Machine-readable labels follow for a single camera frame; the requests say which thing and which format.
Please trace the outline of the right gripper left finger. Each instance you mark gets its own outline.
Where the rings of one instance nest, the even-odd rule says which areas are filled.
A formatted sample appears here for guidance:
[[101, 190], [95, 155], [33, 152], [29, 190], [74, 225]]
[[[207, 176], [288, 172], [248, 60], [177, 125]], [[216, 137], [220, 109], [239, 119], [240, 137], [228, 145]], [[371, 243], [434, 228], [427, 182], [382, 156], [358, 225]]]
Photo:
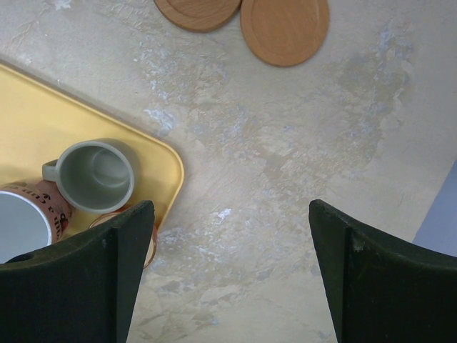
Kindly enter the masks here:
[[2, 342], [125, 342], [153, 234], [142, 201], [1, 265]]

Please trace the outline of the light wooden coaster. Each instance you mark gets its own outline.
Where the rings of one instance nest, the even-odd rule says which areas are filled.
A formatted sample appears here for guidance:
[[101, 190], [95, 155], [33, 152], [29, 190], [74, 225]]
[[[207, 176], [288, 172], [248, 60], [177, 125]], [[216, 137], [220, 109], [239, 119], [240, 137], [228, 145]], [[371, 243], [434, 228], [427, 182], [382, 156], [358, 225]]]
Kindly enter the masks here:
[[311, 58], [325, 41], [329, 21], [327, 1], [244, 0], [241, 4], [241, 31], [248, 48], [273, 66], [295, 66]]
[[240, 0], [155, 0], [159, 11], [173, 24], [187, 31], [210, 32], [238, 11]]

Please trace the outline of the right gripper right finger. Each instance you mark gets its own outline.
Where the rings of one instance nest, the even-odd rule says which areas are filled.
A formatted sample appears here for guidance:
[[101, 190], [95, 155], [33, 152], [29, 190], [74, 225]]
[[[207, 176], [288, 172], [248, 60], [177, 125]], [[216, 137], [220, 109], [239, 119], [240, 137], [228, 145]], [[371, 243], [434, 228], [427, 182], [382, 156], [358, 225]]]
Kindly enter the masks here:
[[455, 342], [456, 258], [326, 202], [308, 220], [338, 342]]

